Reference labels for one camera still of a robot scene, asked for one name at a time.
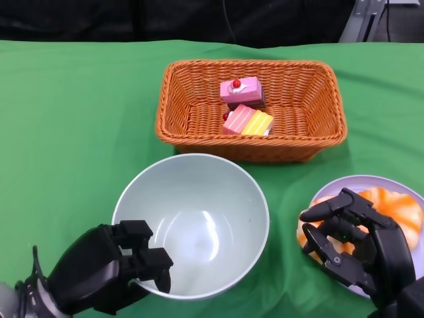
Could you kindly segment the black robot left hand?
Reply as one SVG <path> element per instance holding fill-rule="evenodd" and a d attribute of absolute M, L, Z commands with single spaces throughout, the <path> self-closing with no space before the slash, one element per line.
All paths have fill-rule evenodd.
<path fill-rule="evenodd" d="M 86 309 L 115 315 L 149 292 L 135 280 L 169 293 L 173 261 L 164 248 L 149 248 L 153 232 L 146 221 L 99 225 L 65 251 L 47 284 L 59 310 L 75 315 Z"/>

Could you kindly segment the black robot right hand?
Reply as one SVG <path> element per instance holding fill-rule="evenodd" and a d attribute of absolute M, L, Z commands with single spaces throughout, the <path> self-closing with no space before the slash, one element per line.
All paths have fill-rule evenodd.
<path fill-rule="evenodd" d="M 350 189 L 306 209 L 299 219 L 307 239 L 303 253 L 315 252 L 322 271 L 346 287 L 360 287 L 378 309 L 416 280 L 401 227 Z"/>

